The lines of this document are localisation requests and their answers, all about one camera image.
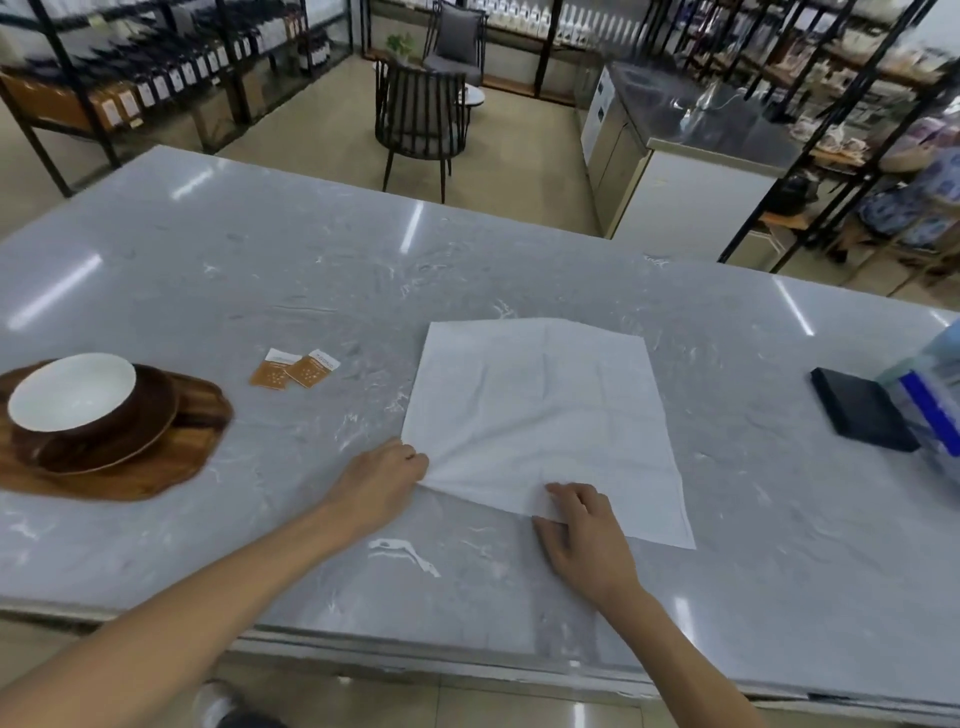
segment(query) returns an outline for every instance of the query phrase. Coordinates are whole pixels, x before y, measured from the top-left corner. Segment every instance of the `stainless steel counter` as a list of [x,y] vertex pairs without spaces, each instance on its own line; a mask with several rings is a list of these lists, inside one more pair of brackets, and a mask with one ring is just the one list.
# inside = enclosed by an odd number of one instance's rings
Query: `stainless steel counter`
[[[0,370],[116,352],[216,381],[236,420],[149,501],[0,494],[0,602],[133,606],[398,434],[430,321],[556,316],[646,339],[697,550],[631,546],[717,666],[753,692],[956,703],[960,493],[919,454],[833,435],[806,379],[874,375],[954,315],[641,248],[153,150],[0,244]],[[309,391],[251,387],[268,347],[343,365]],[[283,595],[260,639],[643,681],[525,519],[422,491],[376,538],[436,574],[371,538]]]
[[721,85],[717,109],[694,108],[703,92],[694,81],[654,61],[608,64],[611,79],[643,143],[748,172],[781,177],[800,146],[755,107]]

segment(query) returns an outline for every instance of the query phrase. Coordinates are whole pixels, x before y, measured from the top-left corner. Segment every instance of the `potted plant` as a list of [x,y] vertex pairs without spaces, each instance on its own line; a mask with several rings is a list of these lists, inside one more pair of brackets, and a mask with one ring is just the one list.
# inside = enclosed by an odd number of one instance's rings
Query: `potted plant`
[[410,63],[410,55],[414,52],[414,39],[409,34],[394,33],[387,37],[387,50],[400,63]]

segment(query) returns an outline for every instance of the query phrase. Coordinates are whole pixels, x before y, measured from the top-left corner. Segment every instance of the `forearm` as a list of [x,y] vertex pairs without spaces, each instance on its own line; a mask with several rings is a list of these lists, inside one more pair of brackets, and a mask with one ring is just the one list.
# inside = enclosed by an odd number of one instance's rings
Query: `forearm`
[[290,584],[352,534],[322,507],[197,571],[0,693],[0,725],[120,728],[196,682]]
[[763,728],[759,711],[638,584],[603,613],[643,664],[679,728]]

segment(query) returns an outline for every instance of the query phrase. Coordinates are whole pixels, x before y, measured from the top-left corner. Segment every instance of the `hand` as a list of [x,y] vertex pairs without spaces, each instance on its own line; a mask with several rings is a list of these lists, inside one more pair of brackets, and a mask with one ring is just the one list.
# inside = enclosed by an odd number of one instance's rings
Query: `hand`
[[352,537],[362,538],[403,512],[429,464],[422,452],[392,437],[350,460],[321,506],[336,509]]
[[584,483],[550,483],[547,491],[566,518],[566,529],[534,517],[534,527],[553,570],[601,613],[640,588],[627,539],[610,499]]

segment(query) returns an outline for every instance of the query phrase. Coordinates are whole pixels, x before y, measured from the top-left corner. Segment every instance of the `gray cushion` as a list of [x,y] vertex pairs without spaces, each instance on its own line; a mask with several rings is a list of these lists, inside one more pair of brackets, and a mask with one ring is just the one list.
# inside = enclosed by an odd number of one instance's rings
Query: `gray cushion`
[[480,66],[472,63],[459,63],[450,59],[441,58],[436,53],[431,53],[423,59],[423,67],[431,71],[440,71],[441,73],[462,73],[467,76],[467,83],[471,85],[480,85],[483,83],[483,71]]
[[440,29],[434,52],[460,63],[477,63],[477,34],[481,15],[478,12],[441,3]]

